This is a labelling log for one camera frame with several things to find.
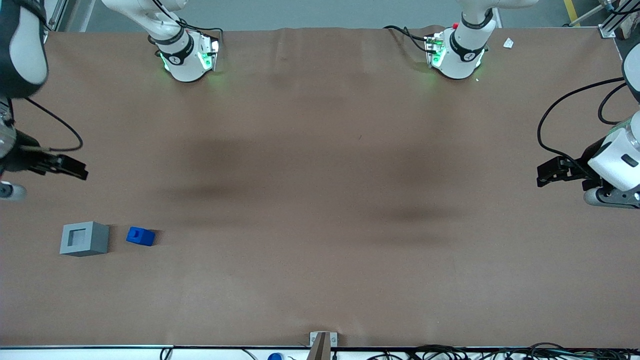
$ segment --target blue cube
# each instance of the blue cube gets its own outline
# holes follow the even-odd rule
[[[127,241],[138,245],[151,246],[155,238],[156,234],[153,231],[135,226],[132,226],[127,234]]]

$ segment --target green led light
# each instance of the green led light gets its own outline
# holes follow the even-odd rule
[[[198,57],[200,58],[200,62],[202,63],[202,67],[205,70],[209,70],[212,67],[211,64],[211,57],[208,54],[202,54],[200,52],[198,52]]]
[[[433,61],[431,64],[435,67],[439,67],[442,65],[442,59],[444,58],[445,53],[443,51],[439,51],[437,54],[433,55]]]
[[[167,71],[171,71],[169,70],[169,65],[166,63],[166,60],[164,58],[164,55],[162,55],[162,53],[160,54],[160,59],[162,59],[162,62],[164,63],[164,69]]]

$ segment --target gray block with square hole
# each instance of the gray block with square hole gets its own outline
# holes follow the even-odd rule
[[[60,254],[89,256],[106,254],[109,245],[109,227],[95,221],[68,224],[62,229]]]

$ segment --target black cable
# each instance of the black cable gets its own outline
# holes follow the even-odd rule
[[[605,358],[608,359],[608,357],[604,357],[602,355],[599,356],[599,355],[596,355],[596,354],[593,354],[593,355],[591,355],[591,354],[580,354],[580,353],[573,353],[572,354],[569,350],[565,350],[565,349],[562,349],[562,350],[560,350],[560,349],[549,349],[549,350],[550,351],[556,350],[556,351],[559,351],[560,353],[562,353],[563,355],[575,356],[575,357],[579,357],[581,359],[605,359]]]
[[[418,42],[416,40],[420,40],[420,41],[424,41],[424,37],[419,37],[417,35],[411,34],[409,32],[409,29],[405,26],[403,29],[398,28],[395,25],[388,25],[385,26],[383,29],[389,29],[389,30],[396,30],[398,32],[400,32],[402,35],[408,37],[409,39],[411,39],[411,41],[413,42],[413,44],[420,50],[424,51],[425,53],[429,53],[429,54],[435,54],[436,52],[433,50],[427,50],[424,47],[420,46],[420,44],[418,44]]]
[[[242,351],[246,352],[249,356],[251,356],[251,358],[253,360],[258,360],[258,358],[255,357],[255,355],[253,355],[252,353],[250,353],[247,349],[244,348],[244,349],[242,349]]]
[[[470,360],[464,349],[445,345],[423,345],[415,348],[414,352],[424,352],[422,360],[434,360],[440,355],[445,355],[447,360]]]
[[[630,13],[637,13],[637,12],[640,12],[640,8],[627,10],[625,12],[617,12],[616,10],[609,10],[609,13],[612,13],[613,15],[629,15]]]
[[[11,120],[9,120],[6,124],[8,126],[13,126],[15,124],[15,116],[13,116],[13,101],[11,101],[10,97],[6,98],[8,102],[7,107],[9,107],[9,114],[11,114]]]
[[[168,360],[173,352],[173,348],[163,348],[160,350],[160,360]]]
[[[189,23],[187,23],[185,20],[178,18],[178,20],[175,20],[173,17],[171,17],[171,15],[169,15],[169,13],[165,10],[164,5],[160,2],[160,0],[152,0],[154,2],[154,4],[167,16],[169,17],[171,20],[175,21],[180,27],[182,28],[186,28],[186,29],[190,29],[190,30],[202,30],[202,31],[219,31],[220,32],[220,40],[222,40],[222,34],[224,33],[224,31],[221,28],[201,28],[198,26],[194,26],[194,25],[190,25]]]
[[[602,116],[602,110],[604,110],[605,104],[607,104],[607,101],[609,101],[609,99],[613,96],[613,94],[615,94],[618,90],[622,89],[626,85],[627,85],[627,83],[625,82],[623,84],[620,84],[620,85],[616,86],[616,88],[611,90],[611,92],[608,93],[607,96],[604,97],[604,99],[602,99],[602,102],[600,103],[600,106],[598,107],[598,119],[600,119],[600,121],[603,122],[604,124],[617,125],[619,123],[619,121],[607,121],[607,120],[605,120],[604,117]]]
[[[612,359],[615,360],[618,356],[609,357],[605,356],[598,349],[581,349],[577,352],[573,352],[576,357],[586,358],[586,359]]]
[[[530,349],[530,350],[529,350],[529,357],[530,357],[532,360],[533,360],[533,359],[535,359],[536,357],[540,357],[540,355],[537,355],[537,354],[536,354],[536,349],[537,349],[537,348],[539,348],[539,347],[541,347],[541,346],[543,346],[543,345],[546,345],[546,346],[552,346],[552,347],[554,347],[554,348],[560,348],[560,349],[563,349],[563,350],[564,350],[564,348],[563,348],[562,346],[560,346],[560,345],[558,345],[558,344],[555,344],[555,343],[537,343],[537,344],[533,344],[533,345],[531,345],[531,346],[529,347],[529,349]]]
[[[38,104],[37,102],[31,100],[29,97],[25,97],[25,100],[29,101],[31,104],[35,105],[38,109],[46,112],[47,114],[49,114],[49,116],[51,116],[52,118],[56,119],[57,121],[60,122],[60,124],[63,124],[67,129],[69,129],[69,131],[71,131],[76,138],[78,139],[78,145],[75,147],[68,147],[68,148],[61,148],[61,149],[55,149],[55,148],[50,148],[49,151],[59,151],[59,152],[65,152],[65,151],[76,151],[76,150],[80,150],[82,149],[82,146],[84,146],[84,141],[82,140],[82,137],[80,137],[80,134],[77,133],[77,131],[71,127],[71,125],[67,124],[64,120],[62,120],[61,118],[59,118],[59,116],[57,116],[56,114],[52,113],[51,111],[49,111],[47,108],[45,108],[44,106]]]
[[[377,360],[379,357],[385,357],[385,358],[394,358],[395,360],[404,360],[402,357],[399,357],[398,355],[394,355],[394,354],[389,354],[389,352],[384,352],[380,355],[376,355],[376,356],[372,356],[370,358],[368,358],[367,360]]]
[[[51,29],[47,24],[47,17],[45,16],[44,12],[38,12],[34,10],[29,10],[29,12],[31,12],[38,18],[38,20],[40,20],[40,23],[42,24],[42,26],[44,26],[45,29],[47,29],[47,31],[53,31],[53,29]]]
[[[401,32],[404,36],[408,36],[408,37],[412,37],[412,38],[414,38],[414,39],[416,39],[416,40],[422,40],[422,41],[424,41],[424,37],[419,37],[419,36],[417,36],[417,35],[413,35],[413,34],[411,34],[409,31],[406,31],[406,32],[405,32],[405,30],[404,30],[404,29],[401,29],[401,28],[399,28],[399,27],[397,27],[397,26],[395,26],[395,25],[387,25],[387,26],[385,26],[383,29],[393,29],[393,30],[396,30],[396,31]]]
[[[488,358],[489,358],[489,357],[491,357],[491,356],[493,356],[493,358],[495,358],[495,356],[497,356],[498,354],[500,354],[500,353],[501,353],[501,352],[503,352],[503,351],[505,351],[505,350],[504,350],[504,349],[500,349],[500,350],[498,350],[498,351],[491,352],[491,353],[489,353],[489,354],[486,354],[486,355],[481,356],[478,360],[486,360],[486,359],[488,359]]]
[[[549,152],[553,152],[554,154],[558,154],[560,156],[565,157],[567,160],[569,160],[575,167],[577,167],[578,169],[580,169],[580,171],[582,171],[583,173],[585,173],[587,175],[588,178],[590,178],[591,180],[594,181],[598,181],[598,179],[591,173],[591,172],[587,172],[587,170],[585,170],[580,164],[578,164],[577,161],[575,161],[575,159],[573,159],[571,156],[569,156],[568,154],[560,151],[560,150],[556,150],[553,149],[549,146],[546,146],[543,142],[542,142],[542,125],[544,124],[545,120],[547,119],[547,116],[549,116],[549,113],[551,113],[551,111],[556,107],[556,105],[558,105],[560,102],[562,102],[563,100],[565,100],[567,97],[571,96],[571,95],[575,95],[579,92],[583,92],[585,90],[589,90],[590,88],[594,88],[597,86],[601,86],[601,85],[606,85],[606,84],[611,84],[611,83],[617,83],[618,81],[624,81],[624,78],[614,78],[614,79],[608,79],[608,80],[603,80],[603,81],[599,81],[597,83],[593,83],[587,86],[583,86],[579,89],[576,89],[572,92],[569,92],[567,94],[564,94],[562,97],[560,97],[560,99],[556,100],[553,104],[551,104],[551,106],[549,106],[549,109],[546,110],[545,114],[542,115],[542,119],[540,119],[540,123],[538,123],[538,144],[540,145],[540,147],[542,147],[543,149],[545,149],[546,151]]]

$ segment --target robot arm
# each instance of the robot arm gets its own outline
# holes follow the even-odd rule
[[[640,46],[625,58],[622,72],[640,102]],[[589,146],[576,162],[558,156],[538,167],[538,187],[554,181],[586,179],[582,183],[589,205],[640,209],[640,111],[615,125],[607,136]]]
[[[164,61],[165,69],[178,81],[190,82],[213,70],[218,39],[188,29],[172,11],[188,0],[102,0],[109,8],[130,18],[149,33]]]
[[[86,179],[84,164],[66,155],[38,150],[40,144],[15,128],[11,99],[37,92],[49,73],[44,52],[45,12],[42,0],[0,0],[0,177],[5,171],[62,173]],[[23,187],[0,182],[0,199],[21,200]]]
[[[457,28],[447,28],[427,38],[427,63],[452,79],[464,79],[480,66],[486,41],[496,27],[492,8],[517,9],[538,0],[457,0],[462,20]]]
[[[538,0],[457,0],[462,7],[462,18],[471,24],[480,24],[492,8],[522,9],[534,6]]]
[[[47,81],[44,5],[36,0],[0,0],[0,95],[33,95]]]

